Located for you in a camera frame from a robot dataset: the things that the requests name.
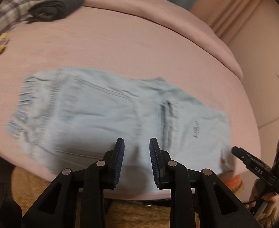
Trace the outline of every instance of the black cloth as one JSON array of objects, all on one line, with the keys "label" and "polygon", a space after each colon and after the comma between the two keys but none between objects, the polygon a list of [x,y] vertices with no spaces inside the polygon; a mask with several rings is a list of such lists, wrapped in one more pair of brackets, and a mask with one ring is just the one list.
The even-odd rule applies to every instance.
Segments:
[{"label": "black cloth", "polygon": [[32,6],[28,13],[28,23],[54,21],[67,17],[84,4],[84,0],[45,0]]}]

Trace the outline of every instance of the pink bed sheet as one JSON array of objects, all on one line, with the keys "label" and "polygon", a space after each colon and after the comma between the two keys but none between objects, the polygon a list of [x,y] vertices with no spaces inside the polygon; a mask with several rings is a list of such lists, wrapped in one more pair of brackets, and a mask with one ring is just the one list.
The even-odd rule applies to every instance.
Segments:
[{"label": "pink bed sheet", "polygon": [[109,9],[139,16],[191,40],[213,55],[239,78],[242,70],[230,49],[211,28],[187,10],[166,0],[85,0],[84,6]]},{"label": "pink bed sheet", "polygon": [[[202,23],[201,27],[205,28],[203,22],[194,18],[191,15],[188,22],[184,21],[194,23],[188,26],[189,35],[192,30],[200,31],[200,25],[196,27],[196,23]],[[22,151],[6,131],[6,124],[17,106],[18,94],[27,75],[77,66],[101,69],[127,78],[162,77],[207,106],[224,110],[229,116],[232,146],[243,147],[259,157],[256,121],[240,76],[236,75],[238,72],[235,74],[227,67],[237,63],[226,45],[217,45],[211,30],[206,29],[201,36],[194,33],[198,41],[204,41],[199,43],[195,37],[189,39],[161,22],[157,24],[148,19],[82,7],[60,21],[17,25],[10,33],[8,48],[0,56],[0,156],[46,180],[51,181],[55,177]],[[211,48],[216,52],[221,47],[223,49],[219,52],[231,54],[231,62],[210,52]],[[242,162],[235,160],[235,170],[230,176],[244,171]],[[137,196],[105,192],[105,196],[148,200],[167,198],[169,192]]]}]

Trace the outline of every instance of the light blue denim jeans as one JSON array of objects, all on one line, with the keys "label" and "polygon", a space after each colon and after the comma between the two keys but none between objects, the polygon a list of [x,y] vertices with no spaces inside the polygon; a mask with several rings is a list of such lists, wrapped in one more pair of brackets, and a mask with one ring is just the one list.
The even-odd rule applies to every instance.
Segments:
[{"label": "light blue denim jeans", "polygon": [[25,80],[8,130],[54,174],[86,168],[123,138],[118,193],[156,190],[152,137],[189,169],[232,170],[227,115],[161,78],[131,80],[82,68],[38,72]]}]

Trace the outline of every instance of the black cable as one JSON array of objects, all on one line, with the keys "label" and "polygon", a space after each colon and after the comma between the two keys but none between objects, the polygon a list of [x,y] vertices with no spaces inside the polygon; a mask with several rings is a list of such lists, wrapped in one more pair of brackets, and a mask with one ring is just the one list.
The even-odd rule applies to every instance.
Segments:
[{"label": "black cable", "polygon": [[253,202],[256,202],[256,201],[260,200],[263,196],[264,196],[264,195],[260,195],[259,197],[257,197],[257,199],[254,199],[253,201],[250,201],[250,202],[245,202],[245,203],[243,203],[243,204],[244,204],[244,205],[251,204],[251,203],[253,203]]}]

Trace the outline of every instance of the metal pivot screw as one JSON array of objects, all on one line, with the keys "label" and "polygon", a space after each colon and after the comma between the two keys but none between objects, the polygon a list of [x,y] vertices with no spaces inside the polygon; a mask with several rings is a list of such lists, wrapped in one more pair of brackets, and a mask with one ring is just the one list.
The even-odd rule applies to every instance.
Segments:
[{"label": "metal pivot screw", "polygon": [[169,165],[169,166],[176,166],[176,165],[177,165],[177,162],[174,161],[174,160],[170,160],[170,161],[168,161],[168,165]]},{"label": "metal pivot screw", "polygon": [[97,166],[104,166],[106,164],[106,162],[104,160],[100,160],[96,162]]},{"label": "metal pivot screw", "polygon": [[71,170],[70,170],[70,169],[64,169],[64,170],[62,171],[62,174],[65,175],[65,176],[69,175],[70,173],[71,173]]},{"label": "metal pivot screw", "polygon": [[204,170],[203,170],[203,173],[204,173],[205,175],[207,175],[207,176],[210,176],[210,175],[212,174],[212,171],[209,170],[209,169],[204,169]]}]

